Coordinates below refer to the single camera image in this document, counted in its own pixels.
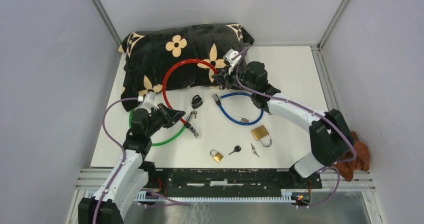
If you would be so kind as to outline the blue cable lock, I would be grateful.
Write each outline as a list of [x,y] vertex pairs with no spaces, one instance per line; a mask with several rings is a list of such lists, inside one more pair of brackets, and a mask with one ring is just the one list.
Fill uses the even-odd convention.
[[240,126],[252,126],[256,123],[258,123],[264,116],[264,111],[261,109],[260,110],[260,114],[258,116],[258,118],[256,118],[254,121],[249,121],[249,123],[242,123],[240,122],[239,119],[235,119],[233,117],[231,117],[226,110],[223,108],[221,100],[225,99],[225,98],[229,98],[229,97],[233,97],[233,96],[245,96],[245,97],[250,97],[251,94],[245,93],[245,92],[233,92],[233,93],[228,93],[228,94],[224,94],[222,96],[218,96],[217,94],[213,94],[212,98],[215,101],[215,104],[219,107],[220,111],[224,114],[224,116],[230,120],[231,122],[240,125]]

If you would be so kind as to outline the small brass padlock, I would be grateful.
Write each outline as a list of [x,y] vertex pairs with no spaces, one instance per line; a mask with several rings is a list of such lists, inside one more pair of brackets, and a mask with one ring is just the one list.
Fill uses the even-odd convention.
[[224,156],[219,151],[217,151],[215,149],[212,149],[209,152],[209,154],[216,163],[220,163],[222,161],[222,159],[224,158]]

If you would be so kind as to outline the large brass padlock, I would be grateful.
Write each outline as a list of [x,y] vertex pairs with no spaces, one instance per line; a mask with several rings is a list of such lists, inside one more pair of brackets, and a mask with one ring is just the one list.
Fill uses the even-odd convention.
[[[272,146],[273,141],[270,137],[270,134],[264,125],[258,126],[255,129],[251,130],[251,134],[254,139],[264,148],[269,148]],[[268,144],[262,142],[262,139],[267,138]]]

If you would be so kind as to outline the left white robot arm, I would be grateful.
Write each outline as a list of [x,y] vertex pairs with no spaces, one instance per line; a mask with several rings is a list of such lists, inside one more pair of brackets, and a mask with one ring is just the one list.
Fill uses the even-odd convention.
[[168,108],[162,103],[150,109],[133,111],[131,127],[117,164],[106,181],[93,194],[78,204],[77,220],[80,224],[122,224],[127,212],[143,187],[157,182],[155,164],[145,161],[152,147],[151,137],[160,129],[168,129],[182,120],[183,110]]

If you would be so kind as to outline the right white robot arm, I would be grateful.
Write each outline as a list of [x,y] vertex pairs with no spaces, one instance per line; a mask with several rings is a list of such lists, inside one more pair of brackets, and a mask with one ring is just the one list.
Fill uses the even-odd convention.
[[246,68],[227,66],[211,76],[225,89],[251,92],[253,104],[269,114],[282,117],[309,134],[310,152],[290,167],[289,183],[302,188],[309,176],[338,162],[355,160],[355,140],[337,109],[322,111],[307,107],[272,86],[264,63],[252,61]]

